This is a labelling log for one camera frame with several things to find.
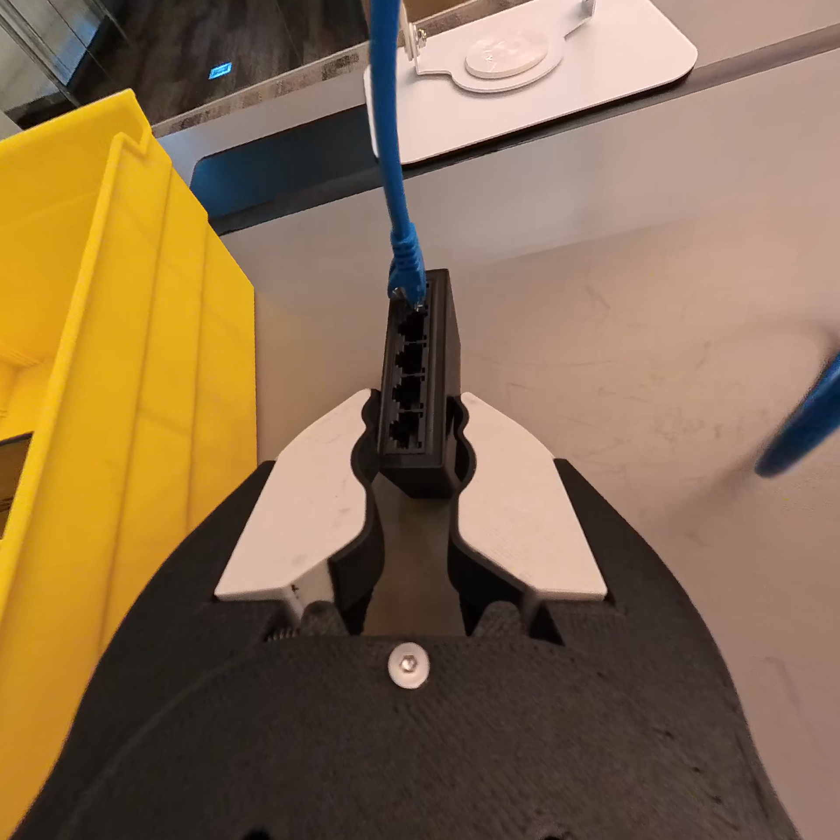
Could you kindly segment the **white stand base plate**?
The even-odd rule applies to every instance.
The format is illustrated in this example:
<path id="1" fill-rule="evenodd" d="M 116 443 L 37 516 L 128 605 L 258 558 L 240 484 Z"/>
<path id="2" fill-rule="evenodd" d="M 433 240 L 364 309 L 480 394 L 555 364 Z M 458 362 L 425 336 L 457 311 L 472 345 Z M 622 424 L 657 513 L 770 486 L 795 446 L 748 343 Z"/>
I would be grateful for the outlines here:
<path id="1" fill-rule="evenodd" d="M 526 2 L 431 35 L 398 7 L 395 113 L 414 165 L 664 88 L 698 50 L 651 2 Z"/>

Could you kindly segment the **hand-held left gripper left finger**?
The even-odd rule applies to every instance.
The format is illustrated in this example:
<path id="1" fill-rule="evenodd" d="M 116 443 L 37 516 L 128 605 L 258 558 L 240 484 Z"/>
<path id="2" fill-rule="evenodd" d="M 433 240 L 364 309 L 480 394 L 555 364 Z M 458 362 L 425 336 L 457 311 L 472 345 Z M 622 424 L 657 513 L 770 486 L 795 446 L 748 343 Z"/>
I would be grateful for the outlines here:
<path id="1" fill-rule="evenodd" d="M 281 450 L 216 584 L 219 601 L 278 602 L 294 627 L 329 602 L 362 634 L 385 564 L 373 492 L 381 401 L 360 390 Z"/>

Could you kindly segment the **yellow plastic bin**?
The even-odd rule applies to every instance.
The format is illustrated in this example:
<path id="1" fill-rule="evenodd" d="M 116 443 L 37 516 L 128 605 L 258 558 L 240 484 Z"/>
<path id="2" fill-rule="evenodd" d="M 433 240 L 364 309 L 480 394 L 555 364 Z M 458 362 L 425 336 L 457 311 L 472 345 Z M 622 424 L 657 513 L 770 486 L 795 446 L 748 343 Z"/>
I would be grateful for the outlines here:
<path id="1" fill-rule="evenodd" d="M 256 467 L 255 293 L 131 91 L 1 146 L 1 834 L 123 618 Z"/>

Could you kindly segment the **wooden display board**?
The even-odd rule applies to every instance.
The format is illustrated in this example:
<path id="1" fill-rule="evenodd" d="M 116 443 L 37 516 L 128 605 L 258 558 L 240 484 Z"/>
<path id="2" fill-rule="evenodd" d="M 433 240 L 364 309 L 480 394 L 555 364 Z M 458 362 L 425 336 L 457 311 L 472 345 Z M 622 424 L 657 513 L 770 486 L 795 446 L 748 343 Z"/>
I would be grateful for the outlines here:
<path id="1" fill-rule="evenodd" d="M 410 21 L 418 23 L 426 18 L 443 13 L 468 1 L 404 1 Z"/>

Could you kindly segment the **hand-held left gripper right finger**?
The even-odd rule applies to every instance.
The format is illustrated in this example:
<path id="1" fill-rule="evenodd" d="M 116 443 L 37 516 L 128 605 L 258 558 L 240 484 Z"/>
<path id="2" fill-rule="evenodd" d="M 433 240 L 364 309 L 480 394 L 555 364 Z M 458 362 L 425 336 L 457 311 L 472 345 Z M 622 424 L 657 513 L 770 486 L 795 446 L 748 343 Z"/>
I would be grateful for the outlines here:
<path id="1" fill-rule="evenodd" d="M 550 604 L 603 603 L 604 576 L 549 449 L 473 393 L 457 407 L 448 578 L 466 634 L 498 602 L 526 632 Z"/>

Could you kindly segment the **black network switch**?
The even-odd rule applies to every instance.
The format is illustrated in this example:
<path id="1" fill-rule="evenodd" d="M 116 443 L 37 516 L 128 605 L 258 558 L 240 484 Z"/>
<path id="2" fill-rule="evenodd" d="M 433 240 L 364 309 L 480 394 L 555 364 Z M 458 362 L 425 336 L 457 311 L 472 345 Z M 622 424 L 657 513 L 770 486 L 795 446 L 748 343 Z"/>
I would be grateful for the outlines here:
<path id="1" fill-rule="evenodd" d="M 388 308 L 378 433 L 380 472 L 415 499 L 451 498 L 455 470 L 455 399 L 460 396 L 460 340 L 447 269 L 426 274 L 418 308 Z"/>

